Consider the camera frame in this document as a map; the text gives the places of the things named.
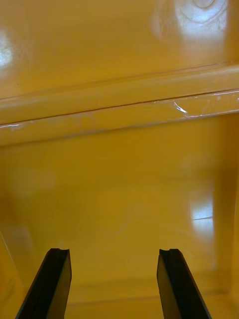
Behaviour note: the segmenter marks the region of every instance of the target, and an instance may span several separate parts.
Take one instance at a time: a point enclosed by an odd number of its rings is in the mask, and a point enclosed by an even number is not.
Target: glossy yellow panel
[[[0,121],[235,89],[238,10],[238,0],[2,1]]]
[[[239,317],[238,12],[0,3],[0,318],[51,247],[71,251],[68,319],[162,318],[159,248]]]
[[[220,292],[230,307],[238,122],[234,114],[2,148],[0,230],[25,291],[59,247],[71,250],[69,307],[158,297],[159,248],[177,247],[203,295]],[[91,318],[94,307],[79,313]]]

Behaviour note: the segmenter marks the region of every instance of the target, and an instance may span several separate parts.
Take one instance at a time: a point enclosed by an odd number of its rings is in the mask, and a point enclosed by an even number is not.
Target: yellow wall
[[[0,230],[27,290],[70,248],[69,303],[158,297],[159,248],[203,294],[231,289],[239,116],[4,147]]]
[[[174,247],[212,315],[238,317],[238,9],[1,2],[3,318],[51,247],[71,251],[67,318],[160,318]]]

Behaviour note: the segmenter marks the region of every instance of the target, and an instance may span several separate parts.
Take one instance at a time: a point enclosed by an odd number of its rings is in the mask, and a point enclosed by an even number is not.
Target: yellow bin
[[[66,319],[163,318],[159,249],[239,318],[238,0],[0,3],[0,318],[70,249]]]

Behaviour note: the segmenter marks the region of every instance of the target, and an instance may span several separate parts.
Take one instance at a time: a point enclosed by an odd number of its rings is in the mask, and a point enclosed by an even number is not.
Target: yellow plastic surface
[[[52,247],[71,252],[66,319],[163,318],[159,248],[238,318],[239,2],[0,11],[0,318]]]

